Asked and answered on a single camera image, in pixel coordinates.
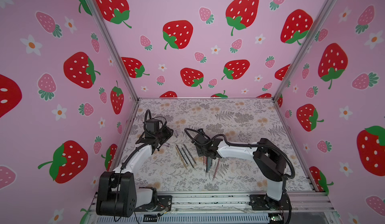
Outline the blue pencil with clear cap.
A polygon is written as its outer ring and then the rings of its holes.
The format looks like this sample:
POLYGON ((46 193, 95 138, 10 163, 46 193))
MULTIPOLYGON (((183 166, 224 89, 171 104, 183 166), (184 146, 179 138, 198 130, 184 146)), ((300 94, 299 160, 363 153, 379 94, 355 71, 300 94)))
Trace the blue pencil with clear cap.
POLYGON ((185 144, 183 144, 184 148, 186 149, 186 151, 188 152, 190 158, 192 159, 192 161, 194 162, 195 165, 197 165, 197 162, 195 161, 194 157, 192 156, 191 152, 189 151, 189 149, 186 147, 185 144))

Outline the dark blue striped pencil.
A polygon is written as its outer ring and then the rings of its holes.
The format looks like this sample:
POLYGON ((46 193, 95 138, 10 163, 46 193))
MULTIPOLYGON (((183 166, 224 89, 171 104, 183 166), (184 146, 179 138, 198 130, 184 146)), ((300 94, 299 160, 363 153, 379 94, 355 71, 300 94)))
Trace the dark blue striped pencil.
POLYGON ((195 167, 194 167, 194 164, 193 164, 193 162, 190 160, 190 158, 188 157, 188 154, 187 154, 186 150, 185 150, 183 147, 182 147, 182 151, 183 151, 184 155, 186 156, 187 161, 189 162, 189 164, 191 165, 191 167, 194 169, 194 168, 195 168, 195 167))

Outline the yellow pencil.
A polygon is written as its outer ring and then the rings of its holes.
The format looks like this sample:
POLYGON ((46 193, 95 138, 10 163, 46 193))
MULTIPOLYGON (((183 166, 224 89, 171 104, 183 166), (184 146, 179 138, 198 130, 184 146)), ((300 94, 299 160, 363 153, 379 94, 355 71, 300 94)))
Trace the yellow pencil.
POLYGON ((176 145, 175 148, 176 148, 177 154, 179 155, 179 158, 180 158, 184 168, 187 169, 188 165, 186 164, 186 161, 185 161, 185 159, 184 159, 184 157, 183 157, 179 147, 176 145))

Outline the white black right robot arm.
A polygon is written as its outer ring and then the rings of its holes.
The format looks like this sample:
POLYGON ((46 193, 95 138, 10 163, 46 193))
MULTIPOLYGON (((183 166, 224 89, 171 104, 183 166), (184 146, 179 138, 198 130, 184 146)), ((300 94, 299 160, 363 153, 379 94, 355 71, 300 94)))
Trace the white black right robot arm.
POLYGON ((251 195, 249 205, 254 211, 291 211, 286 190, 288 179, 295 178, 295 168, 288 156, 266 138, 256 143, 231 143, 223 134, 210 138, 202 130, 192 137, 198 155, 207 159, 238 158, 254 161, 267 179, 267 191, 251 195))

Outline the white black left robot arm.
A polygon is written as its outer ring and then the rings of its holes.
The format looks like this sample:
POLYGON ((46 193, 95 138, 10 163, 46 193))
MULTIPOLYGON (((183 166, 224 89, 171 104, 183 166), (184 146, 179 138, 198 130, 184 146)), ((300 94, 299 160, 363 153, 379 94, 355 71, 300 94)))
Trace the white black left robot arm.
POLYGON ((101 175, 96 203, 98 215, 129 218, 137 210, 157 209, 156 188, 136 187, 134 175, 172 135, 173 129, 169 127, 154 133, 144 131, 128 158, 113 171, 106 171, 101 175))

